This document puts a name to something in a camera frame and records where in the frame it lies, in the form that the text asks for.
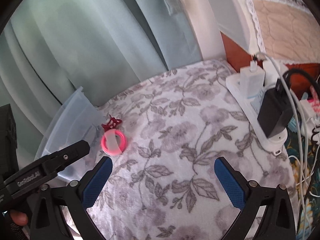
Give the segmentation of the person left hand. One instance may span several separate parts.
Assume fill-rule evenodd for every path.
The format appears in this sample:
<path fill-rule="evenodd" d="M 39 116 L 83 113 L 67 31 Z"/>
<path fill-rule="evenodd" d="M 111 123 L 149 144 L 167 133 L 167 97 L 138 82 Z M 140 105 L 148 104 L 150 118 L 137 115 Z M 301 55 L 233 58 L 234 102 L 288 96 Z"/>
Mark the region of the person left hand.
<path fill-rule="evenodd" d="M 28 224 L 28 216 L 20 211 L 11 210 L 10 217 L 18 226 L 26 226 Z"/>

